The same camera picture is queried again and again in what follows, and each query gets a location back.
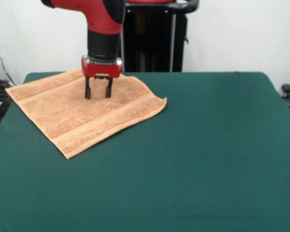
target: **green felt surface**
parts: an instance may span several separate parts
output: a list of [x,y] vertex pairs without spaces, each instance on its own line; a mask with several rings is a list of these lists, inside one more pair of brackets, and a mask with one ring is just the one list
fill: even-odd
[[164,111],[71,160],[11,105],[0,232],[290,232],[290,110],[268,77],[136,76]]

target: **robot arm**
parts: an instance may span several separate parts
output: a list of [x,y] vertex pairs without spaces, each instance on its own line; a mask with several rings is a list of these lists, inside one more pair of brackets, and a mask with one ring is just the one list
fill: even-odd
[[120,76],[122,66],[117,58],[124,21],[125,0],[41,0],[51,8],[82,12],[88,23],[88,56],[82,58],[86,77],[86,98],[90,99],[89,78],[109,79],[106,97],[110,97],[112,78]]

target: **towel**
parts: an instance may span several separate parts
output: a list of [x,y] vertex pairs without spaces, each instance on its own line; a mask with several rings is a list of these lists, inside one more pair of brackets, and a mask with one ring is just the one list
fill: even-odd
[[159,98],[137,77],[90,79],[91,99],[85,98],[82,69],[6,89],[37,128],[62,152],[75,157],[102,140],[159,114],[167,98]]

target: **black cable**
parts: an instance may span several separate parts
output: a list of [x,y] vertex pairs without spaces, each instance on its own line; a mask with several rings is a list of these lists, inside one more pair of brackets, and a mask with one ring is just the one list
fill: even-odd
[[13,79],[10,77],[10,75],[7,73],[7,71],[5,69],[5,66],[4,66],[4,63],[3,63],[3,59],[1,58],[1,56],[0,56],[0,61],[1,61],[1,65],[2,65],[2,68],[3,68],[4,72],[5,72],[5,74],[8,76],[8,78],[13,83],[13,85],[15,85],[15,82],[13,81]]

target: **black handle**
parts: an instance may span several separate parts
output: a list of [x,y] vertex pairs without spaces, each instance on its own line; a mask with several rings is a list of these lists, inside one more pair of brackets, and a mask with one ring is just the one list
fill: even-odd
[[185,3],[171,2],[166,4],[126,3],[127,14],[189,14],[199,8],[200,0],[187,0]]

